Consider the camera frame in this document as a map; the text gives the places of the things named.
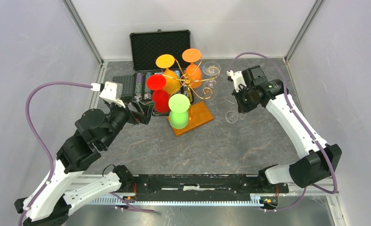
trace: marble surface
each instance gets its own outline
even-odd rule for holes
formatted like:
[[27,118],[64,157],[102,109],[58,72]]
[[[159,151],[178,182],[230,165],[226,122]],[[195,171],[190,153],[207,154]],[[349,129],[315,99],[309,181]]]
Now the marble surface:
[[[225,115],[237,112],[233,84],[226,70],[232,59],[214,60],[221,65],[214,96],[205,104],[214,120],[176,137],[166,117],[152,117],[149,125],[125,125],[107,152],[86,171],[100,174],[108,164],[126,165],[133,174],[165,173],[257,173],[273,164],[290,164],[298,157],[291,140],[275,118],[261,106],[247,114],[238,114],[230,124]],[[295,103],[299,101],[282,59],[274,59],[287,76]],[[233,70],[260,65],[269,80],[280,78],[270,62],[264,59],[239,59]],[[109,62],[105,81],[114,76],[133,74],[132,62]],[[106,110],[102,101],[98,108]]]

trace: wooden base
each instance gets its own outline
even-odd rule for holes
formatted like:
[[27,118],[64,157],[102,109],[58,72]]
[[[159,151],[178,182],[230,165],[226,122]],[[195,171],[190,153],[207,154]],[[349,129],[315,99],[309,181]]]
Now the wooden base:
[[188,121],[188,125],[183,129],[173,129],[176,136],[180,136],[188,131],[195,129],[203,124],[206,124],[213,120],[213,116],[207,108],[206,104],[201,101],[191,106],[192,119]]

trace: gray floor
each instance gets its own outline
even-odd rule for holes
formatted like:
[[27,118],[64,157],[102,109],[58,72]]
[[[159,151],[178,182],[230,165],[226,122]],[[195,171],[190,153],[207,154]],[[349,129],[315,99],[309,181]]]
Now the gray floor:
[[[217,89],[205,103],[214,120],[176,137],[166,117],[153,117],[149,125],[127,124],[109,150],[93,163],[86,173],[100,174],[108,164],[124,164],[133,174],[140,173],[257,173],[273,164],[292,163],[296,151],[280,124],[259,107],[239,114],[235,124],[226,121],[228,111],[237,111],[231,95],[233,84],[225,71],[231,59],[214,60],[221,65]],[[288,76],[289,90],[299,106],[294,87],[282,59],[275,59]],[[233,70],[261,65],[269,80],[280,78],[275,67],[263,59],[239,59]],[[110,62],[106,81],[114,76],[133,74],[132,62]],[[104,109],[102,101],[98,108]]]
[[[289,206],[294,197],[281,197]],[[147,206],[157,213],[120,212],[109,206],[87,205],[69,217],[67,226],[333,226],[326,197],[305,197],[297,206],[276,213],[253,207]]]

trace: black foam lining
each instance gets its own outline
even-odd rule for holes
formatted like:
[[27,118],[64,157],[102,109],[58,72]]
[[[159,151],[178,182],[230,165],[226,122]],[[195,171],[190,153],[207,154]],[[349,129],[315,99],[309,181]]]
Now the black foam lining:
[[[131,33],[130,41],[132,62],[136,71],[160,70],[156,66],[156,59],[163,54],[170,54],[176,58],[181,68],[189,65],[182,59],[182,53],[191,47],[188,30]],[[178,69],[177,63],[171,68]]]

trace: black case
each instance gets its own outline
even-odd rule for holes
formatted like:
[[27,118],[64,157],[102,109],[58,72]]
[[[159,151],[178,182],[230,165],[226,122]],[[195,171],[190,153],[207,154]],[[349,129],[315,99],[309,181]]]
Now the black case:
[[[129,98],[135,96],[136,77],[137,73],[141,72],[144,74],[141,100],[149,101],[144,99],[146,82],[145,73],[162,72],[162,69],[156,66],[156,59],[160,55],[163,54],[172,55],[175,59],[178,60],[182,70],[185,70],[189,63],[185,62],[182,59],[182,53],[185,50],[191,48],[190,35],[191,32],[189,30],[167,32],[157,31],[130,34],[133,68],[137,72],[133,75],[132,96]],[[178,70],[179,68],[177,63],[174,63],[170,69]],[[153,115],[168,115],[168,114],[167,113],[160,114],[154,111]]]

